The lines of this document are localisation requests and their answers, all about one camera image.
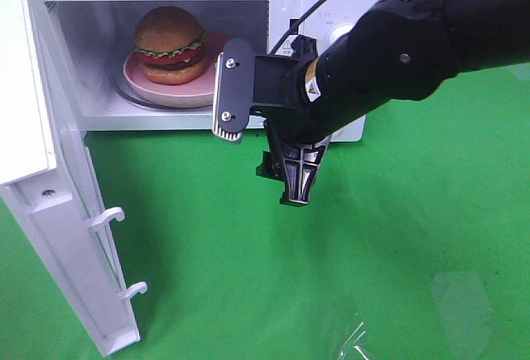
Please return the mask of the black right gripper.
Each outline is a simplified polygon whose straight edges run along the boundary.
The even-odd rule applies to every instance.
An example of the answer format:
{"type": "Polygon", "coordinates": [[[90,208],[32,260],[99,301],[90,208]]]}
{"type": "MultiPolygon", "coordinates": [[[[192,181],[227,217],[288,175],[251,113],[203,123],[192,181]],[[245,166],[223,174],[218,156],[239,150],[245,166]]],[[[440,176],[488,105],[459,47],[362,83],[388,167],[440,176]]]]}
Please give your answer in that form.
{"type": "Polygon", "coordinates": [[[317,39],[298,35],[291,48],[291,57],[255,57],[252,112],[266,118],[269,146],[256,175],[284,184],[280,204],[302,207],[310,202],[331,130],[317,122],[300,83],[303,65],[319,56],[317,39]]]}

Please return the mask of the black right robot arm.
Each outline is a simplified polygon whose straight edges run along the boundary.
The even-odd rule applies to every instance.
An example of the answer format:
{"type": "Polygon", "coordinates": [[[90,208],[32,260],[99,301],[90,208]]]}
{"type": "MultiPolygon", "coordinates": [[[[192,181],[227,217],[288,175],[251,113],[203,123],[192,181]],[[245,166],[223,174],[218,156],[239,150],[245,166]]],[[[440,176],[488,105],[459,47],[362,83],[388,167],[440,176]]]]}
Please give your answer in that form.
{"type": "Polygon", "coordinates": [[[255,60],[253,111],[269,150],[260,176],[280,180],[283,204],[308,203],[332,133],[393,99],[420,101],[460,73],[529,58],[529,0],[378,0],[317,53],[255,60]]]}

